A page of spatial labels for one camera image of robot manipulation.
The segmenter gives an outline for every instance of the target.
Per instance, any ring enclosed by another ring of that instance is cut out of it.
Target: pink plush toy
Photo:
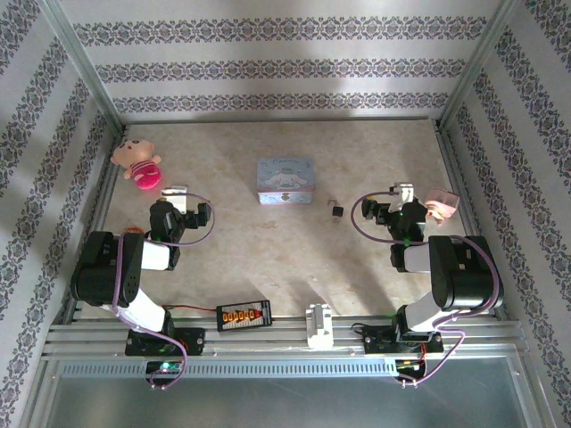
[[[123,173],[126,180],[133,177],[139,189],[152,189],[159,184],[162,173],[157,163],[161,156],[154,155],[154,144],[146,140],[128,140],[121,143],[113,152],[111,162],[127,170]]]

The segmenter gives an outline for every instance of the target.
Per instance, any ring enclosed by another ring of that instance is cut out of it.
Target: beige table surface
[[[392,315],[430,290],[429,275],[392,268],[389,246],[360,236],[349,213],[364,193],[397,181],[413,183],[421,201],[433,186],[451,188],[431,121],[136,125],[128,136],[155,143],[163,180],[141,191],[120,174],[105,230],[148,230],[149,207],[161,188],[173,184],[210,199],[217,215],[212,237],[183,249],[175,271],[143,271],[141,287],[155,302],[214,308],[269,299],[275,316],[301,316],[308,304],[326,302],[336,315]],[[314,159],[312,204],[260,206],[256,161],[270,156]],[[338,224],[327,206],[331,198],[345,208]],[[358,222],[390,238],[373,221]],[[204,233],[186,231],[183,240]],[[463,234],[458,213],[442,227],[428,220],[426,235],[450,234]],[[82,317],[108,315],[87,305],[82,311]]]

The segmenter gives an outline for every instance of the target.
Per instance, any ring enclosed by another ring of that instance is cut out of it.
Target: floral border pattern
[[[119,113],[161,111],[263,111],[344,109],[440,109],[448,94],[337,93],[263,95],[181,95],[114,98]]]
[[[551,387],[558,396],[558,404],[562,407],[562,415],[566,424],[571,425],[571,397],[569,396],[571,379],[569,379],[569,371],[565,367],[565,358],[559,350],[559,342],[553,337],[553,326],[549,322],[549,316],[539,297],[535,280],[530,273],[527,259],[517,238],[516,228],[512,224],[500,187],[492,172],[492,166],[485,154],[480,135],[477,133],[465,103],[460,108],[456,120],[468,146],[502,248],[508,258],[512,278],[519,291],[524,311],[528,316],[527,322],[532,327],[534,338],[538,341],[539,349],[542,352],[543,364],[547,367],[547,376],[551,380]]]
[[[464,60],[333,59],[98,65],[104,83],[242,78],[456,78]]]
[[[270,40],[475,40],[483,16],[312,17],[75,24],[85,46]]]
[[[0,76],[40,14],[35,0],[13,0],[0,18]]]
[[[68,61],[62,44],[56,37],[42,57],[34,76],[26,88],[21,103],[12,115],[0,140],[0,198],[10,184],[10,176],[20,162],[23,149],[28,145],[32,130],[36,127],[40,113],[46,107],[47,99],[54,89],[55,82],[62,74]]]
[[[508,71],[521,101],[525,103],[527,113],[534,122],[538,134],[543,138],[543,144],[553,164],[557,165],[557,172],[563,178],[567,193],[571,194],[569,130],[565,128],[561,115],[554,108],[553,101],[510,29],[501,35],[496,45],[496,53]]]
[[[28,257],[28,250],[36,236],[37,228],[52,189],[55,185],[65,154],[78,126],[82,111],[87,103],[89,91],[83,80],[79,80],[71,92],[60,123],[55,129],[52,142],[40,163],[33,187],[24,202],[21,217],[12,232],[12,240],[6,245],[6,254],[0,264],[0,321],[4,320],[4,312],[10,304],[10,296],[14,286],[20,279],[22,262]]]
[[[567,246],[561,242],[563,237],[551,219],[551,211],[543,199],[542,189],[537,184],[516,133],[509,124],[508,115],[485,72],[476,78],[474,89],[484,107],[488,123],[498,139],[506,165],[535,229],[535,235],[545,252],[545,259],[550,264],[550,271],[556,277],[555,284],[559,286],[561,297],[567,302],[567,310],[571,311],[571,255],[567,252]]]
[[[33,297],[29,301],[29,307],[24,316],[24,322],[16,341],[17,346],[12,351],[13,358],[8,363],[7,376],[2,381],[0,427],[11,426],[13,408],[21,395],[23,378],[30,368],[30,359],[37,346],[37,335],[45,320],[48,304],[54,290],[54,281],[60,274],[63,256],[70,241],[71,231],[78,219],[80,204],[103,140],[106,124],[103,114],[99,113],[90,129],[65,197],[62,213],[55,226],[55,233],[46,253],[41,275],[37,278],[38,282],[34,287]]]
[[[561,57],[567,71],[571,72],[571,13],[561,0],[524,0],[525,7],[550,40]]]

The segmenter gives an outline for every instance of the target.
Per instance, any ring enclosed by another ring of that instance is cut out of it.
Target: white connector block
[[[305,310],[307,344],[313,350],[333,348],[332,310],[327,304],[315,303]]]
[[[414,199],[414,186],[412,183],[395,183],[394,192],[398,193],[393,196],[393,202],[389,207],[389,212],[400,211],[402,205],[412,202]]]
[[[162,189],[162,193],[167,202],[172,203],[181,214],[186,214],[186,196],[176,196],[176,194],[188,193],[187,185],[172,185],[171,187]]]

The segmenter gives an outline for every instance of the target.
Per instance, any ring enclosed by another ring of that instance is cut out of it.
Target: purple cable
[[[121,235],[119,238],[119,248],[117,250],[117,273],[115,274],[115,290],[113,292],[113,302],[112,302],[112,308],[113,308],[113,313],[115,314],[115,316],[122,321],[123,323],[125,323],[128,327],[142,332],[142,333],[147,333],[150,334],[151,336],[154,336],[158,339],[163,339],[166,342],[170,342],[176,346],[178,346],[182,352],[182,366],[180,367],[180,370],[177,374],[177,376],[170,381],[169,383],[163,385],[161,387],[162,390],[166,390],[167,388],[170,388],[172,385],[174,385],[176,382],[178,382],[178,380],[182,377],[182,375],[185,372],[185,368],[186,368],[186,360],[188,359],[188,355],[186,354],[186,349],[185,347],[182,345],[182,343],[175,341],[174,339],[170,338],[169,336],[166,336],[164,334],[160,334],[157,332],[154,332],[153,330],[148,330],[146,328],[140,327],[139,325],[136,325],[135,323],[131,322],[130,320],[126,319],[125,317],[123,317],[121,315],[121,313],[119,312],[119,308],[118,308],[118,304],[119,304],[119,292],[120,292],[120,288],[121,288],[121,271],[122,271],[122,262],[123,262],[123,241],[124,241],[125,235]],[[150,379],[150,383],[151,383],[151,387],[155,387],[155,384],[153,383],[153,376],[151,376]]]
[[[419,242],[415,242],[415,241],[396,241],[394,239],[375,238],[375,236],[369,235],[363,229],[361,229],[359,226],[357,226],[357,222],[355,221],[355,210],[357,209],[357,206],[359,205],[359,203],[361,201],[363,201],[363,200],[365,200],[371,196],[377,196],[378,194],[395,195],[395,194],[399,194],[399,193],[398,192],[373,192],[373,193],[367,193],[365,196],[361,196],[353,204],[353,208],[351,209],[351,222],[353,223],[353,226],[355,227],[355,229],[357,229],[357,232],[359,232],[361,235],[365,236],[366,238],[370,239],[371,241],[375,241],[376,243],[399,243],[402,245],[426,245],[427,243],[419,243]]]
[[[357,229],[357,232],[359,232],[361,235],[365,236],[366,238],[370,239],[371,241],[375,241],[376,243],[399,243],[399,244],[409,244],[409,245],[425,245],[427,243],[414,243],[414,242],[406,242],[406,241],[395,241],[395,240],[390,240],[390,239],[381,239],[381,238],[375,238],[375,236],[371,236],[367,233],[365,233],[363,230],[360,229],[360,227],[357,226],[357,223],[355,222],[355,209],[357,208],[357,206],[359,205],[359,202],[363,201],[364,199],[370,197],[370,196],[376,196],[378,194],[398,194],[396,192],[374,192],[374,193],[368,193],[365,196],[361,196],[354,204],[353,204],[353,208],[351,209],[351,222],[353,223],[353,226]],[[448,333],[455,333],[455,334],[459,334],[460,338],[458,339],[458,341],[454,344],[454,346],[452,346],[452,348],[446,353],[446,355],[444,355],[443,359],[441,359],[438,364],[436,366],[434,366],[434,368],[427,374],[425,374],[423,377],[421,377],[420,379],[414,379],[412,376],[408,376],[406,374],[399,374],[399,377],[403,378],[403,379],[408,379],[408,382],[404,382],[404,385],[418,385],[424,381],[427,381],[428,379],[430,379],[432,376],[434,376],[436,374],[436,372],[438,370],[441,369],[441,367],[444,365],[444,363],[448,360],[448,358],[452,355],[452,353],[464,342],[464,340],[466,339],[466,332],[464,332],[463,330],[459,330],[459,329],[442,329],[440,328],[442,325],[445,325],[446,323],[448,323],[449,321],[455,320],[457,318],[465,318],[465,317],[474,317],[476,315],[480,315],[483,312],[485,312],[486,310],[490,309],[498,300],[498,297],[500,296],[500,276],[498,275],[498,270],[496,269],[496,267],[493,265],[493,261],[490,258],[490,256],[488,256],[484,250],[482,250],[482,248],[480,248],[480,246],[478,246],[476,243],[473,243],[472,241],[470,241],[469,239],[465,238],[464,236],[459,236],[459,235],[451,235],[450,238],[454,238],[454,239],[459,239],[461,240],[463,243],[468,244],[470,247],[472,247],[474,250],[476,250],[476,252],[482,256],[482,258],[485,261],[485,264],[488,265],[488,268],[490,269],[490,271],[492,272],[492,295],[488,298],[488,300],[485,302],[484,305],[482,305],[482,307],[478,308],[478,309],[474,309],[474,310],[470,310],[467,313],[455,313],[455,314],[450,314],[447,315],[445,317],[439,318],[436,321],[433,322],[433,328],[442,334],[448,334]]]
[[[212,224],[211,224],[210,230],[208,231],[208,234],[206,234],[205,236],[203,236],[200,239],[197,239],[196,241],[192,241],[191,243],[162,243],[161,241],[153,241],[152,239],[148,239],[147,241],[149,243],[158,243],[161,245],[167,245],[169,247],[190,247],[191,245],[197,245],[198,243],[201,243],[206,238],[208,238],[210,236],[210,234],[212,233],[212,230],[214,230],[214,223],[216,222],[216,215],[214,213],[214,206],[211,204],[211,202],[208,199],[203,198],[199,194],[194,194],[194,193],[162,193],[163,196],[172,196],[173,194],[175,194],[176,196],[192,196],[196,199],[199,199],[203,202],[206,202],[208,204],[208,206],[211,207]]]

